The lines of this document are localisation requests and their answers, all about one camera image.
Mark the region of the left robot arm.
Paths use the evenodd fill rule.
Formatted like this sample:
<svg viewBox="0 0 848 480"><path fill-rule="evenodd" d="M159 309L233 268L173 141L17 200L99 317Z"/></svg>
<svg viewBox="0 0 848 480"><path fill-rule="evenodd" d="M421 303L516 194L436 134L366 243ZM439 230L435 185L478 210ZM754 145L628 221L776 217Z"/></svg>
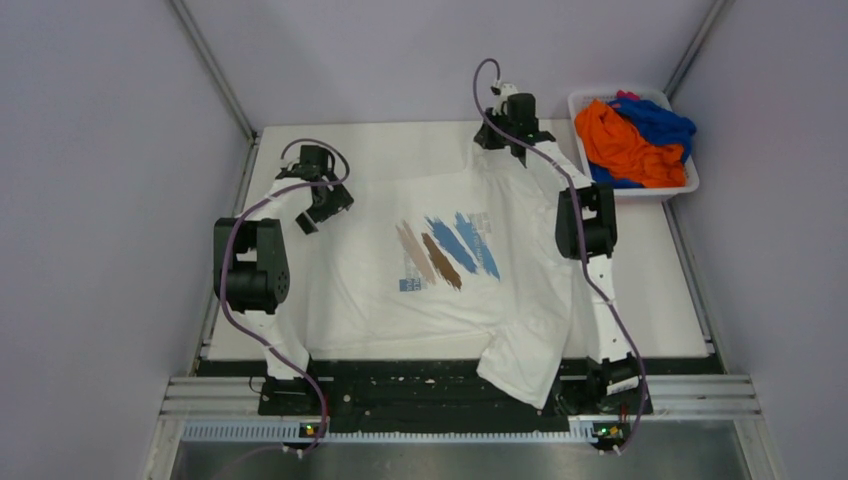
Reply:
<svg viewBox="0 0 848 480"><path fill-rule="evenodd" d="M307 372L306 348L276 325L293 278L284 233L314 234L354 199L344 184L351 167L338 149L309 138L291 144L299 153L283 160L270 190L242 213L215 222L213 290L227 322L261 345L269 377L289 379L283 401L303 414L317 407L321 388Z"/></svg>

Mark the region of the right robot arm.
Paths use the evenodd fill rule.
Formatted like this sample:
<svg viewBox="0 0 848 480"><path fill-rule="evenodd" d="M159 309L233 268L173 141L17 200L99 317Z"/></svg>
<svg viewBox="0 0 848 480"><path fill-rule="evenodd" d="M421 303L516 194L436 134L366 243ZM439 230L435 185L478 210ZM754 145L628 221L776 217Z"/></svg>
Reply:
<svg viewBox="0 0 848 480"><path fill-rule="evenodd" d="M590 367L586 397L612 412L633 394L647 393L645 365L616 308L613 252L618 240L611 187L598 184L567 159L556 138L539 127L536 98L510 83L491 88L496 100L482 109L474 137L483 151L506 149L556 200L553 239L559 254L579 263L577 321Z"/></svg>

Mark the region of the white printed t-shirt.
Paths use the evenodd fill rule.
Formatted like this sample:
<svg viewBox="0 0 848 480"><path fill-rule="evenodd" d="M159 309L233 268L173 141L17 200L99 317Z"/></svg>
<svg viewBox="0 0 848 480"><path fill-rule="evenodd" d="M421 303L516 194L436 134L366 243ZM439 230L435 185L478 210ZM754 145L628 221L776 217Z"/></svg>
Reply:
<svg viewBox="0 0 848 480"><path fill-rule="evenodd" d="M541 408L575 321L576 261L554 241L555 196L505 151L474 148L456 173L352 190L352 209L316 235L305 346L422 356L472 339L476 371Z"/></svg>

